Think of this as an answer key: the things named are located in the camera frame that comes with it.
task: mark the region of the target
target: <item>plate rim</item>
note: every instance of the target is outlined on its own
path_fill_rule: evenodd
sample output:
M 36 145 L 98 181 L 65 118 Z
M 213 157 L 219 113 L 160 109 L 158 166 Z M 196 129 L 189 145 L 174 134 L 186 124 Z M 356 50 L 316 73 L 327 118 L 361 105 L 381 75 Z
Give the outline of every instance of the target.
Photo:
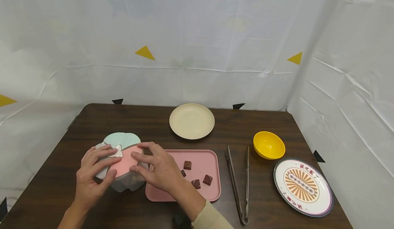
M 285 196 L 283 196 L 283 194 L 280 192 L 280 189 L 279 189 L 279 187 L 278 187 L 277 180 L 276 180 L 276 177 L 275 177 L 275 172 L 276 172 L 277 167 L 279 166 L 280 163 L 282 163 L 283 161 L 289 161 L 289 160 L 295 160 L 295 161 L 303 162 L 304 164 L 307 164 L 308 166 L 313 167 L 313 169 L 320 175 L 320 177 L 323 178 L 323 181 L 326 183 L 326 185 L 327 185 L 327 187 L 328 187 L 328 190 L 329 190 L 329 193 L 330 193 L 330 198 L 331 198 L 331 204 L 330 204 L 329 208 L 328 208 L 324 213 L 314 215 L 314 214 L 309 214 L 309 213 L 306 213 L 306 212 L 304 212 L 304 211 L 301 211 L 301 210 L 297 209 L 296 207 L 294 207 L 294 206 L 290 203 L 290 201 L 288 201 L 288 200 L 285 198 Z M 314 218 L 321 218 L 321 217 L 324 217 L 324 216 L 328 215 L 329 213 L 331 213 L 332 209 L 334 208 L 334 195 L 333 195 L 332 189 L 331 189 L 329 183 L 327 182 L 326 178 L 324 177 L 324 175 L 322 175 L 318 170 L 316 170 L 316 168 L 315 168 L 314 166 L 312 166 L 311 164 L 309 164 L 309 163 L 307 163 L 307 162 L 305 162 L 305 161 L 303 161 L 303 160 L 301 160 L 301 159 L 293 158 L 293 157 L 288 157 L 288 158 L 284 158 L 284 159 L 281 159 L 280 161 L 278 161 L 278 163 L 275 165 L 275 167 L 274 167 L 274 169 L 273 169 L 273 180 L 274 180 L 276 189 L 278 190 L 278 192 L 279 192 L 279 194 L 281 195 L 281 197 L 283 198 L 283 200 L 285 200 L 285 201 L 288 203 L 288 205 L 290 205 L 293 209 L 295 209 L 296 211 L 298 211 L 298 212 L 301 213 L 301 214 L 304 214 L 304 215 L 310 216 L 310 217 L 314 217 Z
M 199 105 L 199 106 L 204 107 L 206 110 L 208 110 L 208 111 L 210 112 L 210 115 L 212 115 L 212 118 L 213 118 L 213 124 L 212 124 L 212 128 L 209 130 L 209 132 L 208 132 L 206 135 L 204 135 L 204 136 L 199 136 L 199 137 L 197 137 L 197 138 L 187 138 L 187 137 L 184 137 L 184 136 L 179 135 L 176 131 L 174 131 L 173 126 L 171 125 L 171 117 L 172 117 L 174 111 L 175 111 L 177 108 L 182 107 L 182 106 L 184 106 L 184 105 Z M 171 130 L 172 130 L 177 136 L 179 136 L 179 137 L 181 137 L 181 138 L 184 138 L 184 139 L 196 140 L 196 139 L 204 138 L 204 137 L 206 137 L 207 135 L 209 135 L 209 134 L 212 132 L 213 128 L 215 127 L 215 116 L 213 115 L 212 111 L 211 111 L 209 108 L 205 107 L 204 105 L 201 105 L 201 104 L 198 104 L 198 103 L 185 103 L 185 104 L 182 104 L 182 105 L 177 106 L 176 108 L 174 108 L 174 110 L 172 110 L 172 112 L 171 112 L 171 114 L 170 114 L 170 117 L 169 117 L 169 119 L 168 119 L 168 122 L 169 122 L 169 124 L 170 124 Z

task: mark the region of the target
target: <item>decorative plate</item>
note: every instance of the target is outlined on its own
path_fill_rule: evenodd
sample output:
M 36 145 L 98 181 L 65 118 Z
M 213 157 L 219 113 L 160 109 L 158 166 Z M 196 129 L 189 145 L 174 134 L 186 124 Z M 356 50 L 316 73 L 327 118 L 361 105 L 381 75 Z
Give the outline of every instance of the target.
M 283 199 L 300 213 L 323 217 L 331 212 L 331 188 L 311 165 L 294 158 L 283 159 L 276 164 L 273 178 Z

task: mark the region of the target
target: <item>tongs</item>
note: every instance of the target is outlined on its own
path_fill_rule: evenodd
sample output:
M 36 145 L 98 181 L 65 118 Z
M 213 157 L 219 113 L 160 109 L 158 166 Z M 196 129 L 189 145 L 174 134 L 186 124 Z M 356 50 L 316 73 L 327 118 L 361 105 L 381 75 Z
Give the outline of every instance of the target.
M 249 216 L 248 216 L 248 214 L 249 214 L 249 204 L 248 204 L 248 201 L 249 201 L 249 145 L 246 147 L 246 153 L 245 153 L 245 166 L 246 166 L 245 216 L 242 213 L 241 200 L 239 198 L 237 180 L 235 179 L 233 160 L 231 159 L 230 147 L 228 146 L 228 144 L 227 144 L 227 151 L 226 151 L 226 160 L 227 160 L 228 169 L 230 170 L 231 184 L 233 185 L 234 197 L 235 197 L 235 201 L 236 201 L 236 205 L 237 205 L 239 219 L 241 220 L 242 224 L 247 225 L 247 224 L 249 224 Z

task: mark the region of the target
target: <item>small bowl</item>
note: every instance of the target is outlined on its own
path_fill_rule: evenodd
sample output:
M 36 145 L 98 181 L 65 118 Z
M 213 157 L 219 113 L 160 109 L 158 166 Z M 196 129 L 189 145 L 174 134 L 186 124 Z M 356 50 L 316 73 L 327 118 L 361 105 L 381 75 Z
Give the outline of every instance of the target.
M 253 138 L 253 146 L 259 156 L 268 160 L 279 159 L 286 151 L 282 139 L 269 131 L 256 133 Z

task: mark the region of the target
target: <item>person's hand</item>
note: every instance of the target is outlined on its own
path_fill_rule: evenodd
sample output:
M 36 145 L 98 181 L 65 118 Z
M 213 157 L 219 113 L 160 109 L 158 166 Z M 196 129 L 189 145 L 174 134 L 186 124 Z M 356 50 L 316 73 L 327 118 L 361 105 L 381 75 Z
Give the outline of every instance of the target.
M 132 152 L 131 156 L 137 161 L 153 165 L 153 171 L 150 172 L 142 166 L 132 166 L 130 171 L 140 174 L 148 184 L 173 195 L 176 192 L 175 190 L 185 182 L 174 157 L 154 142 L 139 143 L 137 146 L 139 148 L 149 148 L 153 156 L 137 152 Z
M 112 157 L 99 162 L 97 161 L 101 157 L 115 154 L 116 152 L 117 149 L 112 149 L 109 144 L 99 149 L 91 147 L 86 152 L 81 160 L 81 168 L 76 172 L 76 192 L 73 205 L 81 210 L 88 211 L 103 196 L 104 192 L 115 179 L 116 170 L 109 171 L 101 184 L 96 183 L 93 177 L 104 167 L 111 166 L 121 161 L 122 158 Z

